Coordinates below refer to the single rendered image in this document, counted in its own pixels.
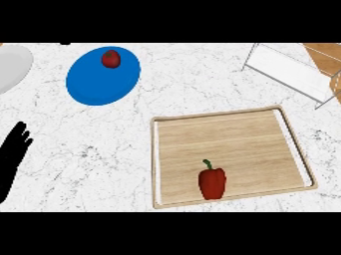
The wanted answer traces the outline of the red tomato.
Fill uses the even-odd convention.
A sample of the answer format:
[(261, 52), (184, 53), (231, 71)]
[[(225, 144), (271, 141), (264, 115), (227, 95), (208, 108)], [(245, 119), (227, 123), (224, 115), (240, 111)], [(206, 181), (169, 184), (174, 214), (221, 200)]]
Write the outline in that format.
[(106, 68), (116, 68), (120, 64), (120, 55), (114, 50), (109, 50), (101, 57), (101, 64)]

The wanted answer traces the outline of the red bell pepper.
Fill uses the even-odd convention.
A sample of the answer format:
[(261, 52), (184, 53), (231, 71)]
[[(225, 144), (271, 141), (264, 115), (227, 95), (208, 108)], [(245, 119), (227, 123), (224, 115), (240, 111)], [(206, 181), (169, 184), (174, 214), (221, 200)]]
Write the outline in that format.
[(197, 174), (197, 187), (205, 200), (219, 199), (224, 194), (225, 174), (221, 168), (214, 168), (208, 159), (202, 161), (206, 169)]

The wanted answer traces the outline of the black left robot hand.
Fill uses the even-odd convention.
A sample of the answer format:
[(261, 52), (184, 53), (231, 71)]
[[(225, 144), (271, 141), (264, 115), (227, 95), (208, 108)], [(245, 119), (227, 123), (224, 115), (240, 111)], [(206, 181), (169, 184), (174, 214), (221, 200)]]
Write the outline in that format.
[(26, 124), (17, 122), (0, 146), (0, 204), (4, 202), (32, 139)]

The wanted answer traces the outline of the wooden tray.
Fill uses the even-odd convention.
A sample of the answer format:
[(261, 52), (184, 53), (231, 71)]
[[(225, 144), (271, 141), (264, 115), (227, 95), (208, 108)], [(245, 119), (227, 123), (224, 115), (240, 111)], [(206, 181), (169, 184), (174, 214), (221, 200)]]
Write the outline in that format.
[(153, 208), (202, 204), (197, 175), (224, 171), (224, 200), (310, 190), (316, 178), (282, 106), (154, 117)]

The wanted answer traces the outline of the blue oval plate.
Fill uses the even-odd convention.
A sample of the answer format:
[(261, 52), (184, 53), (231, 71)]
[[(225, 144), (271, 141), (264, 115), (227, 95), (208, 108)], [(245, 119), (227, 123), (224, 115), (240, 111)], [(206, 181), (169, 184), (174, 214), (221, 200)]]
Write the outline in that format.
[[(120, 64), (114, 68), (103, 65), (103, 55), (117, 52)], [(100, 47), (85, 53), (70, 66), (66, 89), (73, 100), (86, 106), (103, 106), (119, 100), (132, 90), (141, 73), (134, 53), (120, 47)]]

